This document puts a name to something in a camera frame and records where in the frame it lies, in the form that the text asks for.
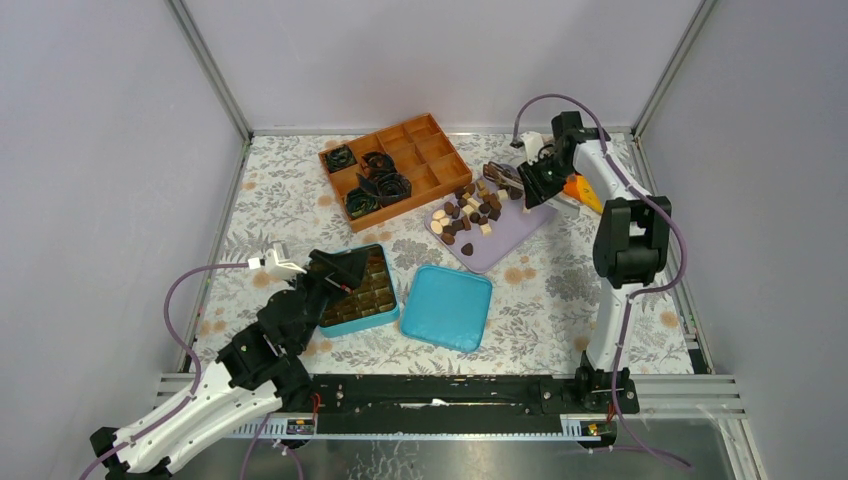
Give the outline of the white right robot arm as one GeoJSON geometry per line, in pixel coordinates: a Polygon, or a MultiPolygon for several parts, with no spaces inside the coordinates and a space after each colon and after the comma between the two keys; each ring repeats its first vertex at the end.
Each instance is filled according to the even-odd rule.
{"type": "Polygon", "coordinates": [[[541,406],[551,413],[636,412],[627,360],[633,296],[666,266],[671,204],[639,185],[613,157],[606,132],[585,127],[580,113],[559,114],[552,129],[550,142],[537,132],[513,135],[512,147],[526,158],[518,167],[525,206],[552,203],[574,175],[588,181],[603,204],[592,247],[601,296],[596,328],[573,378],[543,382],[541,406]]]}

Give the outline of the metal serving tongs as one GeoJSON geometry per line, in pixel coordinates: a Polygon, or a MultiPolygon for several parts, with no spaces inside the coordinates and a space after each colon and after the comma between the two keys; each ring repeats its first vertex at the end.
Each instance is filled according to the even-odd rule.
{"type": "MultiPolygon", "coordinates": [[[[525,201],[530,199],[526,193],[518,172],[506,164],[496,162],[488,162],[482,167],[483,176],[494,184],[504,187],[506,190],[520,191],[525,201]]],[[[564,193],[557,193],[550,199],[544,202],[545,205],[556,209],[561,214],[568,218],[577,218],[580,214],[580,207],[577,204],[571,203],[564,193]]]]}

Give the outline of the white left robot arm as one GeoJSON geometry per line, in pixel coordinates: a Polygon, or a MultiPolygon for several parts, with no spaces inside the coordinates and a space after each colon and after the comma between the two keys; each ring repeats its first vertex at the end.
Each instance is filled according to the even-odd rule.
{"type": "Polygon", "coordinates": [[[311,406],[310,374],[300,360],[326,309],[351,296],[364,279],[368,252],[313,250],[306,265],[274,249],[238,263],[284,271],[288,288],[274,293],[253,323],[238,331],[210,362],[183,340],[192,382],[146,416],[122,428],[102,427],[90,437],[109,479],[169,479],[200,452],[248,421],[277,411],[311,406]]]}

